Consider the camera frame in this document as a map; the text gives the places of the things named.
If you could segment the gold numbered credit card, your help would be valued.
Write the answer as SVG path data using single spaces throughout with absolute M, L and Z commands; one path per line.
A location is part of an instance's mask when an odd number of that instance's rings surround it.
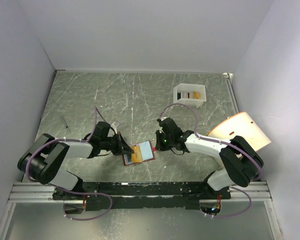
M 133 153 L 131 154 L 132 162 L 141 163 L 143 161 L 141 148 L 138 145 L 132 145 L 130 148 L 133 150 Z

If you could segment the red leather card holder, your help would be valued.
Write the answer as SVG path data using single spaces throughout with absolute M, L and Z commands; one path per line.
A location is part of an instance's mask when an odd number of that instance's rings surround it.
M 149 140 L 132 144 L 129 147 L 133 150 L 133 153 L 123 155 L 122 160 L 124 166 L 141 164 L 156 159 L 155 148 L 153 148 Z

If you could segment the white plastic card tray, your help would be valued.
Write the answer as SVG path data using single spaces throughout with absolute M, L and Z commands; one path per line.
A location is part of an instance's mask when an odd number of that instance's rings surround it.
M 173 103 L 200 108 L 206 101 L 206 86 L 203 84 L 180 83 L 173 88 Z

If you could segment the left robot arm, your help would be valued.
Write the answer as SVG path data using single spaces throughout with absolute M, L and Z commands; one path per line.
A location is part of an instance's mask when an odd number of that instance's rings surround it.
M 71 199 L 79 199 L 84 192 L 83 180 L 61 169 L 64 159 L 92 159 L 98 157 L 101 151 L 111 152 L 114 156 L 134 152 L 120 132 L 115 131 L 108 136 L 110 130 L 114 129 L 109 123 L 99 121 L 83 139 L 55 138 L 44 133 L 19 159 L 17 168 L 29 181 L 61 187 Z

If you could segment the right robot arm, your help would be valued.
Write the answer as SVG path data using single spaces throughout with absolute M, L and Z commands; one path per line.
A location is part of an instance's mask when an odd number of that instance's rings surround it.
M 170 117 L 157 121 L 157 151 L 176 149 L 183 153 L 200 153 L 215 158 L 220 164 L 221 169 L 210 173 L 204 180 L 202 193 L 206 198 L 213 199 L 221 189 L 232 185 L 245 188 L 261 176 L 264 162 L 242 136 L 218 139 L 192 130 L 182 131 Z

